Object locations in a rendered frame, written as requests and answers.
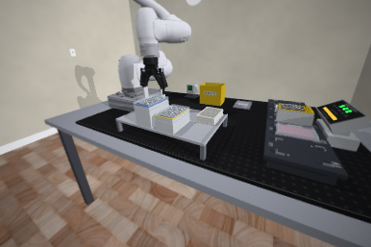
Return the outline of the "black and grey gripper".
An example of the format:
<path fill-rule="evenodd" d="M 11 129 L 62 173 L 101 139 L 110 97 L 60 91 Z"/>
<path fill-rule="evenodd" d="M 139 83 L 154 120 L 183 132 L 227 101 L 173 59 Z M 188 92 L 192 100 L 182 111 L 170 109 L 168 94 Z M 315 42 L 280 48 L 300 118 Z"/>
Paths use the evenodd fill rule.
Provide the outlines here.
<path fill-rule="evenodd" d="M 156 78 L 160 86 L 161 95 L 165 96 L 165 88 L 168 87 L 168 84 L 166 82 L 166 79 L 163 73 L 163 67 L 162 68 L 158 67 L 158 64 L 159 64 L 158 57 L 143 58 L 143 64 L 145 65 L 145 67 L 140 68 L 140 72 L 141 72 L 140 73 L 140 85 L 143 86 L 144 98 L 149 96 L 147 85 L 148 85 L 150 76 L 154 76 Z"/>

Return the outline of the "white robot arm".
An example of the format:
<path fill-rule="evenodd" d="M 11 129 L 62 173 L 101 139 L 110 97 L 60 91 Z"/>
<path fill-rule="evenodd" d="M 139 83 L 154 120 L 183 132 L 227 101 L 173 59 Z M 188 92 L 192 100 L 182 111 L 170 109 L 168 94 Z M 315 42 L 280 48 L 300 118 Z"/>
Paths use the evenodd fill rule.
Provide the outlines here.
<path fill-rule="evenodd" d="M 136 12 L 136 35 L 140 44 L 140 55 L 144 58 L 158 57 L 158 67 L 163 67 L 166 78 L 172 73 L 173 68 L 171 61 L 161 51 L 160 42 L 185 42 L 191 36 L 191 28 L 186 22 L 156 3 L 156 0 L 134 1 L 141 6 Z M 140 68 L 144 66 L 143 61 L 135 54 L 121 56 L 118 73 L 122 90 L 116 92 L 116 95 L 135 98 L 144 94 L 143 86 L 139 84 Z"/>

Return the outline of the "pink and pale blue well plate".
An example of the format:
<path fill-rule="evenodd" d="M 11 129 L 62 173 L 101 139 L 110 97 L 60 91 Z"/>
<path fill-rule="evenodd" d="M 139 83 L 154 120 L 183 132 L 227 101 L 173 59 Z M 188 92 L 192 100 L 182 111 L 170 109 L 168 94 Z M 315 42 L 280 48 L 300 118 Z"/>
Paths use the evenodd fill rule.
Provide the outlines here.
<path fill-rule="evenodd" d="M 283 136 L 295 137 L 309 141 L 320 141 L 317 132 L 314 128 L 310 127 L 303 127 L 285 123 L 276 124 L 276 132 L 277 134 L 281 134 Z"/>

